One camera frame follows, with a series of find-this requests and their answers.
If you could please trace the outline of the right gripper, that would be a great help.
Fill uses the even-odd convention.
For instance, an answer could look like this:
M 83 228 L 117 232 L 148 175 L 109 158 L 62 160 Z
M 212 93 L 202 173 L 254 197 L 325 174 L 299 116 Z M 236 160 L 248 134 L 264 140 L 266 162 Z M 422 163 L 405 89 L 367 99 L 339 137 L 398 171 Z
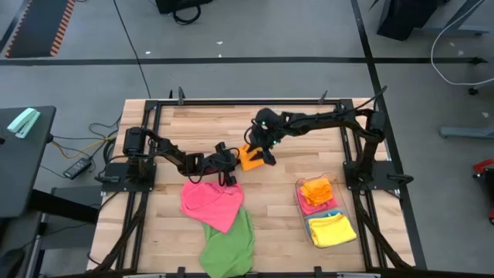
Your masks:
M 285 124 L 286 119 L 283 114 L 276 114 L 267 107 L 262 108 L 251 120 L 251 126 L 244 133 L 244 140 L 249 146 L 249 153 L 263 150 L 264 163 L 275 165 L 276 159 L 269 149 L 285 136 L 283 133 Z

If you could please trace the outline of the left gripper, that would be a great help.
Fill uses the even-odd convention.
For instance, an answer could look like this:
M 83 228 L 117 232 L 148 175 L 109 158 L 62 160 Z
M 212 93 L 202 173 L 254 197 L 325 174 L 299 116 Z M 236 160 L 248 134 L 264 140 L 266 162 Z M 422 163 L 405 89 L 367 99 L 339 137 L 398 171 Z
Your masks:
M 225 142 L 216 144 L 215 153 L 203 159 L 200 176 L 217 174 L 221 186 L 235 185 L 237 180 L 232 172 L 240 163 L 239 155 L 237 147 L 226 147 Z

